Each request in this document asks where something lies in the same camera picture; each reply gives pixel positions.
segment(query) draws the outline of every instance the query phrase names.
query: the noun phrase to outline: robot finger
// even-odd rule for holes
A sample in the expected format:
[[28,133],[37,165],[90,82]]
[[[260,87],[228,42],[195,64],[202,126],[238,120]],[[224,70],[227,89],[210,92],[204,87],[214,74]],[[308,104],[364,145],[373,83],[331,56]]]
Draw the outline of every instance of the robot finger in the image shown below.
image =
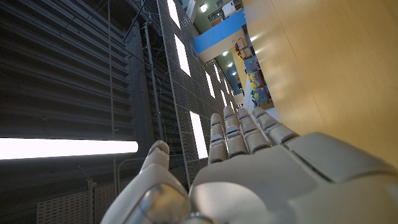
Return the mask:
[[228,145],[229,157],[247,154],[248,150],[244,144],[242,134],[239,129],[239,122],[230,106],[224,108],[224,120],[226,126],[226,142]]
[[208,164],[222,162],[228,159],[228,152],[225,145],[223,126],[221,125],[221,116],[219,114],[211,115],[210,131],[210,151]]
[[158,140],[150,147],[140,172],[151,164],[160,165],[166,170],[169,169],[169,146],[166,142]]
[[238,116],[244,141],[247,145],[248,151],[251,154],[254,154],[260,149],[266,149],[271,146],[262,135],[261,131],[254,124],[246,109],[239,109]]
[[261,108],[255,108],[253,110],[253,116],[259,123],[261,129],[271,140],[272,145],[284,144],[286,141],[299,136],[288,127],[279,123]]

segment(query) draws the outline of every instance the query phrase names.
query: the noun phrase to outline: metal mesh panel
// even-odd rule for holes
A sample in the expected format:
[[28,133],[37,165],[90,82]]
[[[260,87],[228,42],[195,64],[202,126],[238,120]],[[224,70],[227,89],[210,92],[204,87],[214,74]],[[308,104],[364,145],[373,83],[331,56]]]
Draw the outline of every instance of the metal mesh panel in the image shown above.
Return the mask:
[[88,191],[37,204],[37,223],[88,223]]
[[[166,57],[168,58],[168,68],[170,78],[172,79],[174,102],[177,105],[180,138],[185,154],[185,163],[188,168],[188,176],[190,182],[192,182],[200,168],[207,165],[207,159],[198,159],[189,111],[200,115],[206,148],[208,149],[210,143],[211,114],[222,114],[223,112],[224,103],[220,90],[223,88],[222,86],[225,88],[225,85],[223,81],[220,83],[216,79],[213,62],[203,63],[193,55],[190,48],[191,45],[194,45],[190,21],[179,2],[176,2],[175,5],[177,7],[181,29],[171,20],[166,0],[158,0],[158,3]],[[180,68],[174,35],[176,35],[185,46],[191,73],[190,77]],[[211,76],[216,96],[215,99],[210,95],[205,71],[208,71],[208,74]],[[224,92],[226,99],[229,98],[227,92]]]
[[95,216],[96,221],[100,222],[104,217],[106,210],[111,206],[114,200],[114,185],[98,187],[95,195]]
[[185,166],[174,167],[169,171],[178,179],[178,181],[180,181],[181,184],[187,183],[187,172],[185,171]]

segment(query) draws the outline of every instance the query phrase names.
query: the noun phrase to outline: metal grating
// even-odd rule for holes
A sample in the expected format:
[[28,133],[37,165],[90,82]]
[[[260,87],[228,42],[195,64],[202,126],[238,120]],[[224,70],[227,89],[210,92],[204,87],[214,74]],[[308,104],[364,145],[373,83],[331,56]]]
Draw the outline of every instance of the metal grating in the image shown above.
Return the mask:
[[[224,82],[220,83],[216,79],[213,61],[203,63],[191,50],[193,38],[189,25],[190,21],[185,11],[181,8],[181,5],[178,4],[178,2],[175,4],[181,24],[181,29],[179,29],[169,16],[167,1],[157,0],[157,2],[165,54],[167,57],[167,68],[171,79],[175,112],[178,119],[179,137],[182,143],[182,151],[186,166],[185,171],[188,171],[190,184],[198,171],[202,167],[207,166],[207,160],[198,159],[189,111],[200,115],[203,134],[208,149],[210,143],[210,117],[213,113],[222,114],[223,112],[224,104],[220,90],[225,89],[225,85]],[[185,74],[179,66],[174,34],[185,46],[191,77]],[[213,82],[216,99],[210,95],[205,71],[210,75]],[[220,71],[220,77],[225,77],[222,71]],[[224,92],[226,99],[230,99],[229,93],[225,90]]]
[[105,212],[114,200],[114,185],[107,185],[96,188],[95,192],[95,217],[99,223],[104,217]]
[[187,183],[187,172],[185,171],[185,166],[174,167],[169,170],[181,184]]
[[[78,1],[0,2],[0,136],[111,139],[107,19]],[[113,21],[116,139],[134,140],[122,27]]]
[[88,191],[37,204],[37,223],[89,223]]

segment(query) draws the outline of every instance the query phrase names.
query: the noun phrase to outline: metal column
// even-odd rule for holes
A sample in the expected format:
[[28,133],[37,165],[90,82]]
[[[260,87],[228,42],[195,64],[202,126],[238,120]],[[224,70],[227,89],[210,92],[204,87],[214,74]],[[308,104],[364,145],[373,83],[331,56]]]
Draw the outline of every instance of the metal column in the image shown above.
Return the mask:
[[149,33],[148,33],[148,22],[145,23],[144,28],[145,28],[145,39],[147,41],[147,50],[148,50],[148,58],[149,58],[149,66],[150,66],[150,75],[152,77],[152,87],[154,89],[155,108],[156,108],[156,117],[157,117],[157,128],[159,129],[159,140],[164,140],[163,139],[163,129],[162,129],[162,118],[160,117],[159,100],[157,98],[155,68],[154,68],[154,63],[152,61],[152,51],[150,49],[150,41],[149,41]]
[[[113,87],[112,87],[112,45],[111,45],[111,0],[108,0],[108,40],[109,40],[109,86],[111,89],[111,121],[112,140],[114,140],[114,116],[113,116]],[[113,157],[114,197],[118,196],[118,180],[116,179],[116,157]]]

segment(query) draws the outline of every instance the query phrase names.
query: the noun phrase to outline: blue beam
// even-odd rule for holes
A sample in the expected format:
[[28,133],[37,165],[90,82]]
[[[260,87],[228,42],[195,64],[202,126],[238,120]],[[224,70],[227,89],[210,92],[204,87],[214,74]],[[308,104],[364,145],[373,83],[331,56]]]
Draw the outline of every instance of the blue beam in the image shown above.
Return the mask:
[[200,54],[209,47],[241,30],[245,23],[246,19],[244,18],[244,11],[241,9],[232,16],[229,16],[223,22],[220,22],[210,30],[195,38],[193,41],[195,43],[197,53]]

